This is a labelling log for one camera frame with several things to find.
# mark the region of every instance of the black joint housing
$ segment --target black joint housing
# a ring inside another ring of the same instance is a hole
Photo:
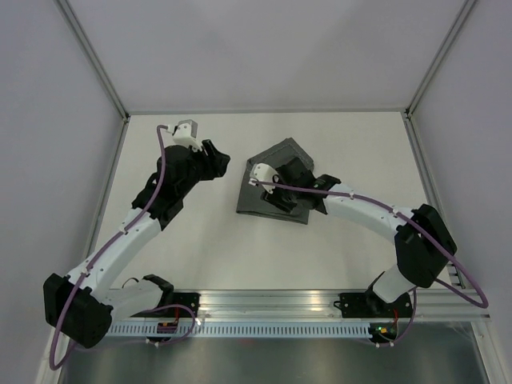
[[[74,285],[57,274],[48,277],[43,285],[46,322],[57,325],[58,318]],[[85,348],[99,343],[108,332],[112,317],[111,306],[101,304],[90,295],[90,288],[78,289],[64,317],[61,332]]]
[[[274,182],[282,182],[288,186],[329,190],[335,184],[340,183],[339,179],[329,176],[328,174],[315,178],[313,172],[308,170],[301,159],[297,157],[294,157],[287,164],[277,168],[276,172],[279,178]],[[322,194],[295,192],[280,188],[274,188],[272,194],[266,191],[262,194],[262,200],[287,213],[290,213],[297,205],[300,205],[308,210],[317,210],[326,214],[326,208],[323,203],[325,197],[326,195]]]
[[[166,172],[160,191],[148,212],[157,219],[164,230],[183,209],[183,199],[200,181],[224,176],[230,157],[215,148],[210,140],[202,142],[204,150],[194,151],[184,146],[168,146]],[[132,208],[143,209],[151,199],[162,169],[162,158],[157,160],[157,172],[148,179],[144,189],[132,202]]]
[[[413,210],[414,222],[454,255],[457,246],[446,228],[444,221],[435,208],[423,204]],[[397,264],[400,273],[411,283],[421,288],[432,285],[448,263],[448,259],[411,224],[399,226],[394,236]]]

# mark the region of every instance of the gray floor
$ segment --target gray floor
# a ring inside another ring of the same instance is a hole
[[[472,336],[442,325],[414,325],[385,350],[346,339],[192,338],[75,352],[64,375],[66,384],[488,383]]]

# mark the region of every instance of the white wall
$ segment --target white wall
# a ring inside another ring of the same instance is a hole
[[[30,383],[42,284],[80,259],[120,117],[51,0],[0,12],[0,381]]]
[[[70,0],[135,111],[404,108],[463,0]]]
[[[512,361],[512,2],[480,2],[415,120],[459,254]]]

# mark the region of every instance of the perforated cable channel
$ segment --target perforated cable channel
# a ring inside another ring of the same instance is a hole
[[[185,334],[190,322],[181,321],[173,337]],[[369,338],[368,322],[204,322],[190,336],[203,338]],[[157,321],[124,321],[113,324],[107,336],[169,337],[157,332]]]

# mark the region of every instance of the white table surface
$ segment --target white table surface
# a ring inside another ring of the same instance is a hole
[[[307,226],[235,212],[246,160],[292,137],[315,175],[399,206],[426,202],[399,113],[199,114],[133,116],[102,218],[98,245],[118,230],[156,170],[156,125],[192,118],[198,138],[231,156],[224,178],[200,182],[184,209],[120,274],[156,274],[177,289],[366,288],[396,262],[394,247],[347,220],[310,214]],[[164,135],[167,145],[171,136]]]

